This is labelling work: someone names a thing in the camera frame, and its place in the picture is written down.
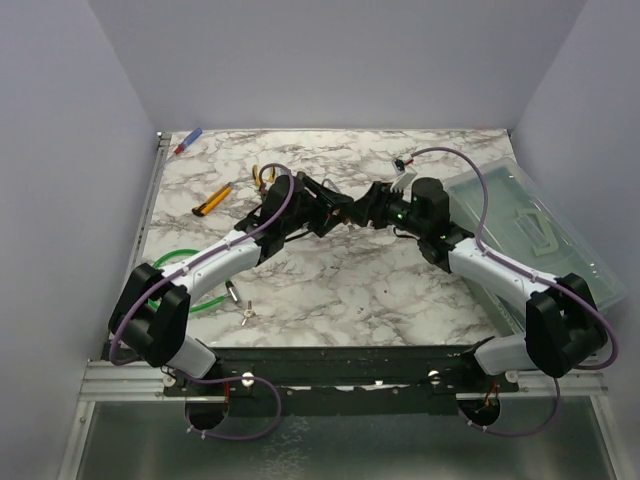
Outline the brass padlock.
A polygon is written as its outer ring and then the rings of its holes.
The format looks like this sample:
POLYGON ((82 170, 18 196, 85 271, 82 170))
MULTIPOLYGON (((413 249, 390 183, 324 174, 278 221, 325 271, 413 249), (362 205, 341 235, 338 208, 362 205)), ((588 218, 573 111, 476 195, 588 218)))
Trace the brass padlock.
POLYGON ((342 210, 348 207, 354 199, 344 194, 338 186, 329 178, 325 178, 321 181, 321 186, 325 190, 325 200, 329 209, 329 214, 342 217, 342 210))

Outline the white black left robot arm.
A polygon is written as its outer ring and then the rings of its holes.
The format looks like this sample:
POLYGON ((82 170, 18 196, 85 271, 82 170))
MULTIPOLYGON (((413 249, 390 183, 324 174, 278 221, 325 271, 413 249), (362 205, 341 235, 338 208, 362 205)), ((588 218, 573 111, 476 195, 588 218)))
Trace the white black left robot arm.
POLYGON ((214 393, 222 372, 215 365, 215 353, 186 332, 192 303, 278 253, 286 237, 302 227, 325 235, 340 223, 340 211, 353 201, 303 173, 285 173, 266 191, 261 205, 214 245, 164 269, 139 265, 109 321, 110 361, 127 364, 119 353, 120 346, 126 346, 133 360, 177 370, 187 375, 197 393, 214 393))

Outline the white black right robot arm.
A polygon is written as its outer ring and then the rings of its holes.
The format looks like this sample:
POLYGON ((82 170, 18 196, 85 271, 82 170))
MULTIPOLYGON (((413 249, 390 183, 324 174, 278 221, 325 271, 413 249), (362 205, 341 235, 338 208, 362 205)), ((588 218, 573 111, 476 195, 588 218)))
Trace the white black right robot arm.
POLYGON ((560 378, 608 340, 584 279, 539 272, 479 247, 475 235, 452 222, 449 196, 434 178, 416 180, 408 200, 375 182, 342 213, 358 226, 392 225, 410 233, 430 264, 483 285, 524 315, 524 332, 481 343, 461 365, 461 382, 471 391, 485 390, 507 371, 560 378))

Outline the yellow black pliers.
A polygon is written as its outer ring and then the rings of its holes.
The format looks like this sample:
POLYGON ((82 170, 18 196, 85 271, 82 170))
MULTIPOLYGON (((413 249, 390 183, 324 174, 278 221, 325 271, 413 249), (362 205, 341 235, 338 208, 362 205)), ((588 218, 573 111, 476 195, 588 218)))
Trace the yellow black pliers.
POLYGON ((267 194, 267 190, 268 184, 271 184, 275 181, 276 179, 276 168, 275 167, 270 167, 268 169, 268 173, 266 175, 265 178, 262 178, 261 174, 260 174, 260 167, 258 164, 254 164, 252 166, 252 178, 254 181, 254 184, 257 188, 257 191, 260 193, 261 196, 265 196, 267 194))

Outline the yellow black utility knife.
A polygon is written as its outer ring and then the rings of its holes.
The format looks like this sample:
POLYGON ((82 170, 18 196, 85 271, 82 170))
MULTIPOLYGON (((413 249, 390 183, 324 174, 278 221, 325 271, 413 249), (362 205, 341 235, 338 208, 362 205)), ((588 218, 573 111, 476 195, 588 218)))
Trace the yellow black utility knife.
POLYGON ((230 193, 232 183, 228 182, 212 193, 203 203, 191 209, 191 213, 196 217, 204 217, 214 210, 230 193))

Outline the small wing bolt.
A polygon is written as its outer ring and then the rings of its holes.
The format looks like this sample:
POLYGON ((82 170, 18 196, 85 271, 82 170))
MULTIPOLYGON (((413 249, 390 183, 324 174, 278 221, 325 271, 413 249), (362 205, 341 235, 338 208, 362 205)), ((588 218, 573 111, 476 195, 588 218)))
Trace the small wing bolt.
POLYGON ((249 321, 249 319, 251 317, 253 317, 255 315, 255 311, 253 309, 253 302, 252 301, 248 301, 246 304, 246 309, 244 310, 243 313, 243 318, 241 320, 241 325, 245 326, 247 324, 247 322, 249 321))

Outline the blue red screwdriver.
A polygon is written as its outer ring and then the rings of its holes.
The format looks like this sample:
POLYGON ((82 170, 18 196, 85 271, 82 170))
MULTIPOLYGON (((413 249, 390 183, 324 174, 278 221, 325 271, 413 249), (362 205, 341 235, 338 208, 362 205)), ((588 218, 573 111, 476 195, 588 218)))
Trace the blue red screwdriver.
POLYGON ((173 150, 175 155, 182 154, 191 144, 193 144, 203 133, 203 130, 198 127, 191 131, 173 150))

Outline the clear plastic storage box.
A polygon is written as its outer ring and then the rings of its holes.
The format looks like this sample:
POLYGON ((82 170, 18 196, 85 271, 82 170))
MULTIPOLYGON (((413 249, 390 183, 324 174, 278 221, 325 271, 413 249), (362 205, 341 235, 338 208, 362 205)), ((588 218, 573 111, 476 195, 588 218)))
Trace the clear plastic storage box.
POLYGON ((563 277, 574 273, 588 284, 598 310, 608 313, 627 290, 577 230, 543 196, 542 190, 505 157, 443 181, 450 197, 451 219, 476 232, 489 195, 483 244, 515 262, 563 277))

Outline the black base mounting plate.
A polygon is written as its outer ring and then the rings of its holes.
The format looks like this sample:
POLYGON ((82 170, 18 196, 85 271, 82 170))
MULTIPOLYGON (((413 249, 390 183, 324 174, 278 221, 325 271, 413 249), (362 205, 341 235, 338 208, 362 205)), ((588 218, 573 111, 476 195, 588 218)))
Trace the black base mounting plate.
POLYGON ((165 396, 226 403, 234 416, 454 415, 458 395, 482 399, 495 388, 514 393, 504 376, 477 366, 461 346, 217 348, 207 384, 180 379, 165 396))

